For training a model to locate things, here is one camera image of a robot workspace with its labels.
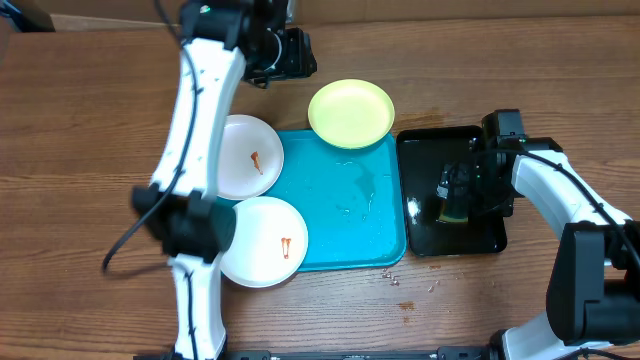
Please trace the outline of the green yellow sponge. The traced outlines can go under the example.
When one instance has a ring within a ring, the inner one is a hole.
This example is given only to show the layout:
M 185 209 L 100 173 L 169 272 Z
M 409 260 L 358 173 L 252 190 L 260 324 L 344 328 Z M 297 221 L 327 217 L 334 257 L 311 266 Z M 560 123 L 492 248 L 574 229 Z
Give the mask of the green yellow sponge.
M 441 200 L 437 220 L 442 223 L 462 224 L 468 222 L 469 202 L 464 196 L 454 196 Z

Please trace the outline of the green rimmed plate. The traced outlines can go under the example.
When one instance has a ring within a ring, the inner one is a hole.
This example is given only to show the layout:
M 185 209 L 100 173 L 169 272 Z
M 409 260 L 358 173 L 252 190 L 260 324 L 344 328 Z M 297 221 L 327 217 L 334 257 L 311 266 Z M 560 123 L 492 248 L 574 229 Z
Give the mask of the green rimmed plate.
M 381 140 L 396 116 L 390 96 L 359 79 L 331 82 L 312 97 L 307 111 L 312 130 L 326 143 L 361 149 Z

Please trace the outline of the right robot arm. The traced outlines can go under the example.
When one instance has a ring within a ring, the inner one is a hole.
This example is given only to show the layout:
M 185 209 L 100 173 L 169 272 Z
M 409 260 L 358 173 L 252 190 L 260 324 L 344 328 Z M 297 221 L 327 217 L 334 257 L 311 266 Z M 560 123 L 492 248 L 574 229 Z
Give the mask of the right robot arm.
M 439 221 L 508 217 L 528 199 L 559 239 L 542 314 L 496 332 L 490 359 L 611 358 L 639 340 L 639 224 L 599 196 L 551 138 L 526 135 L 517 110 L 482 120 L 482 135 L 444 166 Z

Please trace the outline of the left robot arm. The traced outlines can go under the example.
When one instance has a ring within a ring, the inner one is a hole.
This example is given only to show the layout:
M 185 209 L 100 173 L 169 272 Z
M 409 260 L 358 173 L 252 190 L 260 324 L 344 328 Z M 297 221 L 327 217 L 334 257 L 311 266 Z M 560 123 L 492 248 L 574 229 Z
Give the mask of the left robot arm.
M 218 161 L 226 118 L 241 82 L 307 78 L 317 69 L 308 34 L 286 25 L 285 0 L 187 1 L 174 26 L 155 5 L 180 51 L 170 130 L 147 187 L 132 191 L 140 227 L 168 257 L 177 297 L 178 336 L 170 359 L 217 359 L 226 347 L 220 262 L 237 216 L 217 203 Z

